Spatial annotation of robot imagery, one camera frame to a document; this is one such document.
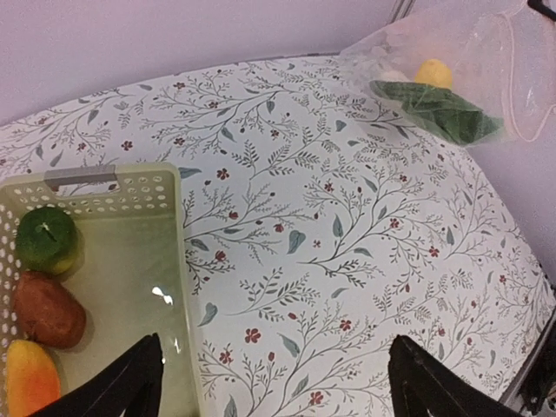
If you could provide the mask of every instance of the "green vegetable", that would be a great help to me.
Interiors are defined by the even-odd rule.
[[[370,87],[378,97],[400,102],[417,127],[457,145],[477,142],[503,125],[503,119],[486,115],[449,89],[385,81],[372,81]]]

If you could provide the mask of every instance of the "plastic bag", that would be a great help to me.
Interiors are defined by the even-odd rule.
[[[556,26],[526,0],[451,0],[340,57],[355,88],[460,146],[533,141],[556,109]]]

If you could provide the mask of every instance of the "floral tablecloth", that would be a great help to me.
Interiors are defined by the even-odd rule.
[[[0,129],[2,177],[145,161],[180,167],[207,416],[392,415],[397,334],[497,398],[555,305],[467,153],[350,92],[332,57],[167,76]]]

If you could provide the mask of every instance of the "plastic basket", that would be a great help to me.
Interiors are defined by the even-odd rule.
[[[201,414],[184,297],[179,178],[173,166],[158,163],[63,169],[13,177],[0,185],[4,380],[7,348],[25,336],[17,328],[10,299],[25,269],[14,250],[17,225],[32,209],[57,206],[76,221],[83,247],[83,258],[72,274],[62,277],[63,285],[88,315],[85,336],[77,347],[49,349],[58,365],[63,393],[88,381],[144,335],[157,332],[165,360],[160,415]],[[101,191],[70,196],[55,192],[72,184],[74,191]],[[7,417],[3,385],[0,417]]]

